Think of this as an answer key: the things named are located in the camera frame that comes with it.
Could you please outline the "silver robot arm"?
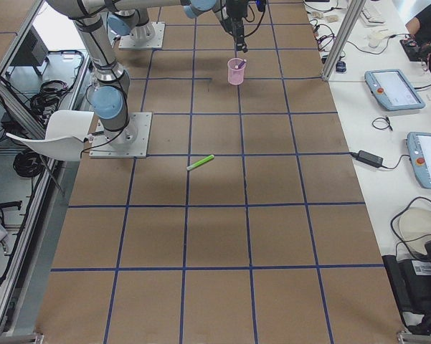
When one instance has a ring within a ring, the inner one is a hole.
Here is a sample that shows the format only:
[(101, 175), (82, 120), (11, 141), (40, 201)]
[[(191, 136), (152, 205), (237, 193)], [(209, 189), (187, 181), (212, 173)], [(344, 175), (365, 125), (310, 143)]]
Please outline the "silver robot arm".
[(163, 6), (181, 6), (187, 17), (213, 11), (226, 33), (232, 36), (237, 51), (247, 51), (244, 19), (247, 18), (248, 1), (48, 1), (55, 11), (74, 22), (91, 60), (95, 77), (101, 86), (111, 85), (127, 98), (129, 76), (117, 61), (108, 38), (101, 14), (110, 14), (109, 26), (121, 36), (136, 30), (145, 34), (152, 29), (148, 9)]
[(156, 34), (147, 9), (117, 11), (108, 16), (107, 24), (117, 35), (129, 36), (136, 42), (147, 42)]

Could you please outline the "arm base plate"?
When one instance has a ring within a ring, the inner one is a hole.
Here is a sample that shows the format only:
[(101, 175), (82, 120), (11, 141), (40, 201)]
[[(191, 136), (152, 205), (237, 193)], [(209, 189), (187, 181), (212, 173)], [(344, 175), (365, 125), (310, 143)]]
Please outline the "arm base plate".
[(96, 131), (103, 134), (93, 139), (94, 148), (90, 149), (91, 158), (145, 158), (148, 150), (152, 113), (130, 113), (129, 124), (123, 132), (115, 137), (113, 132), (105, 131), (101, 120), (97, 122)]
[(164, 42), (165, 23), (152, 22), (135, 27), (128, 36), (121, 37), (120, 50), (161, 49)]

